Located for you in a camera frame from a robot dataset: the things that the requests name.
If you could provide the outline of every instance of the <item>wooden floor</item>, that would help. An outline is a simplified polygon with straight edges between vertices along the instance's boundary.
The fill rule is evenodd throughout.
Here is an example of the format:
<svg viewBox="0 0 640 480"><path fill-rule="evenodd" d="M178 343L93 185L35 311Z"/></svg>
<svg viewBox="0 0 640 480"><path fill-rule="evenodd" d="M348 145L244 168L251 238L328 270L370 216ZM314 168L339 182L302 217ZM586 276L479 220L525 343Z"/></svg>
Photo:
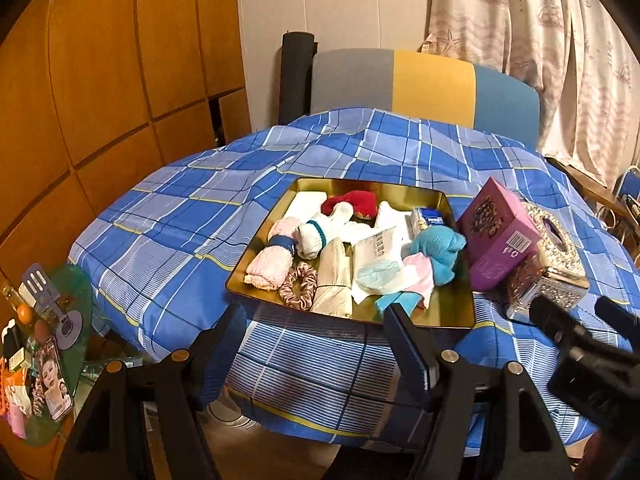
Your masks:
<svg viewBox="0 0 640 480"><path fill-rule="evenodd" d="M148 433L157 480L171 480L157 419ZM232 428L214 421L204 424L219 472L224 480L319 480L340 446L271 433L261 426Z"/></svg>

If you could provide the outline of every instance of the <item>beige fabric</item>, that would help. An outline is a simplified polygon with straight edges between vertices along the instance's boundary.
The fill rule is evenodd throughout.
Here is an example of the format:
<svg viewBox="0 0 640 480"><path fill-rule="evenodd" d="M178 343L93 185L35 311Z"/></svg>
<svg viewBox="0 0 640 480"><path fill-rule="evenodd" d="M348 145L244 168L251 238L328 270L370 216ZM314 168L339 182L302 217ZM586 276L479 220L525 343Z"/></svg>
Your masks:
<svg viewBox="0 0 640 480"><path fill-rule="evenodd" d="M432 0L422 51L535 88L540 152L615 182L638 60L598 0Z"/></svg>
<svg viewBox="0 0 640 480"><path fill-rule="evenodd" d="M320 253L318 288L311 312L351 317L351 269L339 238L331 240Z"/></svg>

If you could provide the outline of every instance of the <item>white wall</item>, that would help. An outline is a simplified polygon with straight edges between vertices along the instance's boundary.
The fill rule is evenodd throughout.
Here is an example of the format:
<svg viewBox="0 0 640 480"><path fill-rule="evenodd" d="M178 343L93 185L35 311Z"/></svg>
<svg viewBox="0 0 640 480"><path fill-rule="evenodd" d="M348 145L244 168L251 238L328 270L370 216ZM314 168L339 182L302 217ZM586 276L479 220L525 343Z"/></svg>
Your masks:
<svg viewBox="0 0 640 480"><path fill-rule="evenodd" d="M254 131L275 124L279 49L288 31L311 32L318 50L418 50L428 0L238 0L244 78Z"/></svg>

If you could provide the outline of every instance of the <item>pink towel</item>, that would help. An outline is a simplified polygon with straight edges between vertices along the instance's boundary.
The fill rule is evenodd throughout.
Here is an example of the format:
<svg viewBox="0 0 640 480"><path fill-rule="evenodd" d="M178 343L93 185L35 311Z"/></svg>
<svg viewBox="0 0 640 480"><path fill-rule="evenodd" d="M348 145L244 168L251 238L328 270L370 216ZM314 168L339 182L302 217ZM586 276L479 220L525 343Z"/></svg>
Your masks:
<svg viewBox="0 0 640 480"><path fill-rule="evenodd" d="M290 238L290 248L283 245L268 245L261 250L246 268L244 282L264 290L277 290L287 277L293 263L295 241L293 233L300 225L300 220L287 217L278 220L269 231L268 240L278 236L278 240L288 243L284 238Z"/></svg>
<svg viewBox="0 0 640 480"><path fill-rule="evenodd" d="M418 271L420 280L418 283L412 286L408 286L404 289L404 292L417 292L424 298L424 307L429 307L429 299L433 292L433 268L431 267L431 260L422 253L412 254L407 256L402 262L405 265L413 265Z"/></svg>

